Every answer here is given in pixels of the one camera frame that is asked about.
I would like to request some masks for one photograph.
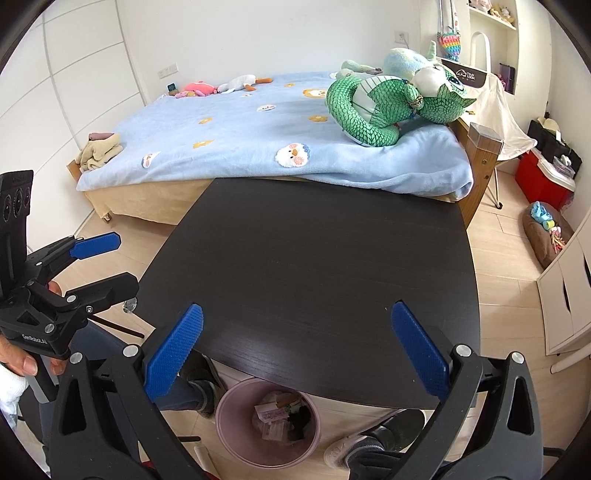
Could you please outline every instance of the shoe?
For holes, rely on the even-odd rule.
[[[178,375],[203,396],[204,403],[196,410],[197,413],[211,419],[215,415],[217,404],[227,391],[211,360],[191,350]]]
[[[421,410],[397,410],[373,427],[334,442],[324,451],[324,462],[331,468],[347,468],[353,453],[400,452],[416,440],[424,426]]]

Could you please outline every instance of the jeans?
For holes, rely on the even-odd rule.
[[[366,452],[349,460],[349,480],[384,480],[403,453]]]
[[[81,352],[89,360],[100,360],[120,354],[126,343],[111,335],[105,329],[89,322],[88,325],[76,332],[70,349]],[[118,395],[108,394],[109,404],[121,436],[130,455],[139,461],[138,439],[129,423],[123,404]],[[197,388],[193,388],[187,381],[177,377],[168,395],[158,397],[156,406],[162,410],[196,410],[204,403],[204,398]],[[41,432],[46,452],[50,448],[51,422],[53,419],[53,402],[39,405],[41,417]]]

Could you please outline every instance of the folded towel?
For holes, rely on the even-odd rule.
[[[96,170],[104,166],[111,158],[123,151],[119,140],[121,136],[113,134],[104,140],[89,141],[76,157],[76,163],[82,171]]]
[[[88,134],[88,141],[92,142],[94,140],[106,140],[107,138],[109,138],[111,135],[113,135],[110,132],[104,132],[104,133],[100,133],[100,132],[93,132],[91,134]]]

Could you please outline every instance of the red box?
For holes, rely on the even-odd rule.
[[[519,161],[515,181],[528,202],[546,202],[560,210],[574,192],[574,180],[556,172],[540,153],[529,151]]]

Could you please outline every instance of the chair leg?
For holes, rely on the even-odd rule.
[[[486,187],[487,190],[491,191],[491,195],[492,195],[492,189],[491,186],[488,185]],[[493,202],[495,202],[495,207],[499,210],[502,210],[503,208],[503,204],[499,201],[499,174],[496,171],[496,167],[495,167],[495,195],[493,197]]]

